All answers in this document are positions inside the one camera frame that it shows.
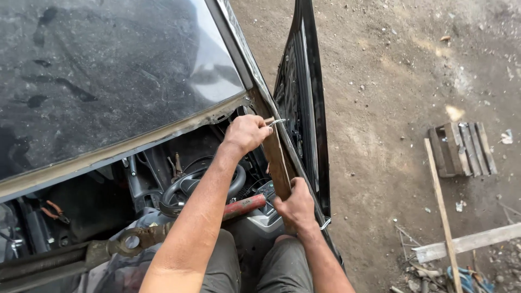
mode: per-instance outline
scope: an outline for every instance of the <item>open car door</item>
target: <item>open car door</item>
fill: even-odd
[[[295,0],[273,97],[322,211],[331,216],[326,112],[311,0]]]

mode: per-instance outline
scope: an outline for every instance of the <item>pliers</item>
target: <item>pliers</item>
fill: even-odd
[[[42,210],[42,212],[44,212],[47,216],[49,216],[49,217],[51,217],[53,219],[58,219],[58,220],[64,222],[65,224],[70,224],[69,219],[64,216],[64,212],[60,209],[60,207],[57,204],[55,204],[54,202],[52,202],[50,200],[47,200],[45,202],[48,205],[52,206],[54,208],[54,210],[56,210],[57,215],[53,214],[52,212],[50,212],[45,207],[41,207],[40,208]]]

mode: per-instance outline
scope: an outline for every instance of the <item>wooden pallet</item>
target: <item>wooden pallet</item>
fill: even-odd
[[[440,177],[497,174],[483,123],[452,122],[428,130]]]

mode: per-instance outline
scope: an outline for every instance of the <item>hand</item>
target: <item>hand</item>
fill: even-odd
[[[222,145],[225,148],[236,149],[240,157],[243,157],[258,147],[272,132],[273,129],[266,126],[260,116],[239,116],[226,129]]]
[[[286,201],[276,197],[273,206],[285,221],[303,233],[318,228],[315,220],[315,202],[309,193],[306,180],[295,177],[291,180],[291,195]]]

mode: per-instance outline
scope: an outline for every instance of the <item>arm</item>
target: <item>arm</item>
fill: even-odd
[[[188,199],[146,272],[141,293],[199,293],[219,235],[233,172],[239,160],[273,130],[260,116],[237,117],[214,160]]]
[[[297,231],[306,252],[315,292],[354,293],[355,290],[320,232],[315,220],[315,203],[306,181],[296,177],[291,180],[291,185],[291,196],[284,202],[275,198],[274,206]]]

